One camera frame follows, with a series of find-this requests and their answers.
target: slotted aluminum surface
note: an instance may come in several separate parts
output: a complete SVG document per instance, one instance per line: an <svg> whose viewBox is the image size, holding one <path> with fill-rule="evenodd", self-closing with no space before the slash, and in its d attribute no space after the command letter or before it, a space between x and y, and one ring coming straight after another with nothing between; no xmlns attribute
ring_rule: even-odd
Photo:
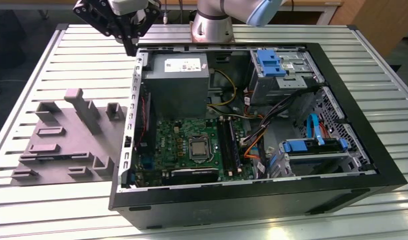
<svg viewBox="0 0 408 240"><path fill-rule="evenodd" d="M320 43L408 181L408 89L360 32L346 26L235 26L236 42ZM148 43L191 41L187 25L155 25ZM98 107L128 106L134 58L88 25L58 30L0 134L0 238L408 239L408 185L312 217L232 222L140 232L108 210L111 182L9 187L39 118L39 102L60 107L66 88L83 88Z"/></svg>

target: ram slot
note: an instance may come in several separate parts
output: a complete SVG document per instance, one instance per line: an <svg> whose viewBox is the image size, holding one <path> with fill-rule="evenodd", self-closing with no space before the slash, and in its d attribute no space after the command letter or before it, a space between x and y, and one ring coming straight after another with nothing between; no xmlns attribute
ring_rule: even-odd
<svg viewBox="0 0 408 240"><path fill-rule="evenodd" d="M218 120L218 138L222 153L223 170L227 176L239 172L240 156L236 137L232 128L232 121L227 118Z"/></svg>
<svg viewBox="0 0 408 240"><path fill-rule="evenodd" d="M230 118L227 121L228 128L230 128L230 134L231 134L231 158L232 161L235 162L235 171L239 174L242 170L242 160L240 160L240 153L239 153L239 145L238 145L238 140L236 140L236 130L234 129L234 122Z"/></svg>

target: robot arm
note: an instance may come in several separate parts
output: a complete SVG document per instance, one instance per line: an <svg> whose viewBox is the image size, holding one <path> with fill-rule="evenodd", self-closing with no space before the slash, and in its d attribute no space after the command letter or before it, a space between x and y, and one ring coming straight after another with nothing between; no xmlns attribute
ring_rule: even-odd
<svg viewBox="0 0 408 240"><path fill-rule="evenodd" d="M248 25L268 24L287 0L199 0L192 25L195 42L224 43L234 39L231 17ZM74 13L106 36L124 44L128 56L136 56L136 43L162 11L159 0L79 0Z"/></svg>
<svg viewBox="0 0 408 240"><path fill-rule="evenodd" d="M234 40L231 17L263 27L287 0L199 0L192 25L195 42L226 43Z"/></svg>
<svg viewBox="0 0 408 240"><path fill-rule="evenodd" d="M135 57L136 43L156 21L160 7L154 0L79 0L74 13L107 37L114 35L127 55Z"/></svg>

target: open computer tower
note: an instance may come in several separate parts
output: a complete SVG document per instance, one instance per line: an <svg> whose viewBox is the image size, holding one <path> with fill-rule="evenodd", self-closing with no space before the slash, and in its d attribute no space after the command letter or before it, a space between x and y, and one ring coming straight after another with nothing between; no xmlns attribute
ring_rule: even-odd
<svg viewBox="0 0 408 240"><path fill-rule="evenodd" d="M334 212L407 181L316 43L147 44L110 209L139 229Z"/></svg>

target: cpu socket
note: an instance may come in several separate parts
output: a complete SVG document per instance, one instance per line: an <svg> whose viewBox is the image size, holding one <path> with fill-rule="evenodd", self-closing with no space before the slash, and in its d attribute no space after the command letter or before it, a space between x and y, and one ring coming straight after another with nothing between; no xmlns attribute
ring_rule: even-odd
<svg viewBox="0 0 408 240"><path fill-rule="evenodd" d="M211 157L210 137L207 135L191 135L188 145L190 159L198 164L204 163Z"/></svg>

